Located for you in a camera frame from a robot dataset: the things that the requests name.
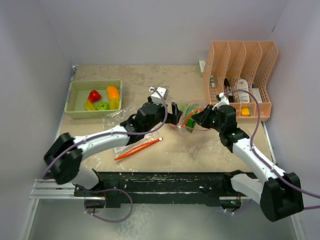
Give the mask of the fake watermelon slice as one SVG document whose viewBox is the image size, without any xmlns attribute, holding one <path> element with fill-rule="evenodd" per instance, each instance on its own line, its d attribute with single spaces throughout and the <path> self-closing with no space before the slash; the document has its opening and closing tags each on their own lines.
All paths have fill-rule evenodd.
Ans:
<svg viewBox="0 0 320 240">
<path fill-rule="evenodd" d="M 192 119 L 192 116 L 199 113 L 200 111 L 200 105 L 197 103 L 191 104 L 186 108 L 182 125 L 190 134 L 194 131 L 194 128 L 196 126 L 196 122 Z"/>
</svg>

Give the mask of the yellow fake starfruit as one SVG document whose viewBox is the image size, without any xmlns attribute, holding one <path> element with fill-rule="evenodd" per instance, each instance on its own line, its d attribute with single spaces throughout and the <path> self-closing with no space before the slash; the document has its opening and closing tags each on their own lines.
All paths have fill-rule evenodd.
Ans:
<svg viewBox="0 0 320 240">
<path fill-rule="evenodd" d="M 109 99 L 109 110 L 118 110 L 120 107 L 120 99 L 113 97 Z"/>
</svg>

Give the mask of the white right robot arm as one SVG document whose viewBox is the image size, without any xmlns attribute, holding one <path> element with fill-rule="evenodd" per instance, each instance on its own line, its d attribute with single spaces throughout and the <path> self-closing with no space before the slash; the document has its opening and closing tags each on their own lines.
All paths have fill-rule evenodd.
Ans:
<svg viewBox="0 0 320 240">
<path fill-rule="evenodd" d="M 253 144 L 252 139 L 238 127 L 236 110 L 230 105 L 208 105 L 191 117 L 198 125 L 219 133 L 223 146 L 249 166 L 256 176 L 234 171 L 227 175 L 222 190 L 228 196 L 240 192 L 259 204 L 264 216 L 271 222 L 303 211 L 299 177 L 286 173 L 272 163 Z"/>
</svg>

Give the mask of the green fake custard apple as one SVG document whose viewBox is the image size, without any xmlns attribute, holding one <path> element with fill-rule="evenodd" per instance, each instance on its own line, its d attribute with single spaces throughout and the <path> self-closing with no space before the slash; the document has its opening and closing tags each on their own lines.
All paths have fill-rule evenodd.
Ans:
<svg viewBox="0 0 320 240">
<path fill-rule="evenodd" d="M 98 111 L 107 111 L 110 109 L 110 106 L 107 102 L 103 101 L 97 105 Z"/>
</svg>

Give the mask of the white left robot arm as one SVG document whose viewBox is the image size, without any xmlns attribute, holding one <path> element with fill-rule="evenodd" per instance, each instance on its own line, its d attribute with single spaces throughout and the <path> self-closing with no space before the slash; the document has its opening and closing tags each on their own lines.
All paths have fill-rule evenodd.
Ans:
<svg viewBox="0 0 320 240">
<path fill-rule="evenodd" d="M 73 183 L 98 196 L 103 191 L 102 180 L 96 170 L 81 167 L 81 162 L 100 152 L 134 144 L 156 131 L 156 126 L 177 125 L 182 112 L 175 102 L 171 109 L 169 113 L 166 104 L 147 102 L 111 129 L 77 137 L 61 134 L 44 155 L 47 171 L 58 185 Z"/>
</svg>

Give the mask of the red fake strawberry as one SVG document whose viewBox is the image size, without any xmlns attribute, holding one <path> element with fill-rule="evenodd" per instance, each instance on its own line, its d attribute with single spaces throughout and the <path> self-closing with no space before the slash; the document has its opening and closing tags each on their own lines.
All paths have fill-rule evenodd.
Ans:
<svg viewBox="0 0 320 240">
<path fill-rule="evenodd" d="M 91 102 L 91 103 L 95 103 L 97 101 L 99 101 L 101 99 L 101 95 L 99 94 L 98 91 L 96 90 L 92 90 L 90 93 L 89 93 L 89 96 L 87 98 L 87 101 L 88 102 Z"/>
</svg>

